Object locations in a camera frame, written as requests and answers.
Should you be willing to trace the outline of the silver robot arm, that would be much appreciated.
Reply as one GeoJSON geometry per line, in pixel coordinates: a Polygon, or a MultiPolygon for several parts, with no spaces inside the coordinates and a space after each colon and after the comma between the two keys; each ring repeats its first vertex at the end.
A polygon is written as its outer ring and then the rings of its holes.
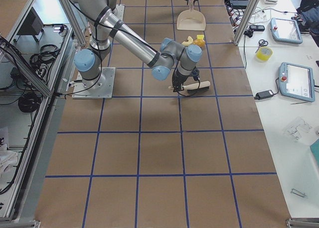
{"type": "Polygon", "coordinates": [[[165,80],[173,69],[172,88],[174,92],[183,90],[184,82],[194,78],[199,82],[199,70],[196,67],[201,59],[202,49],[197,45],[184,45],[165,38],[160,50],[151,47],[131,30],[115,14],[117,0],[76,0],[79,11],[93,25],[93,43],[105,44],[109,38],[115,39],[136,57],[147,64],[157,80],[165,80]]]}

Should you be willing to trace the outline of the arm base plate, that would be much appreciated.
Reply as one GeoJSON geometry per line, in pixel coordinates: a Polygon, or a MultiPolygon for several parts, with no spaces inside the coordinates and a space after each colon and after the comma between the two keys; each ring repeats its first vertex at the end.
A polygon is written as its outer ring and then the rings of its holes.
{"type": "Polygon", "coordinates": [[[82,79],[80,72],[78,72],[72,94],[73,99],[111,99],[113,95],[115,67],[102,67],[102,74],[97,80],[86,81],[82,79]]]}

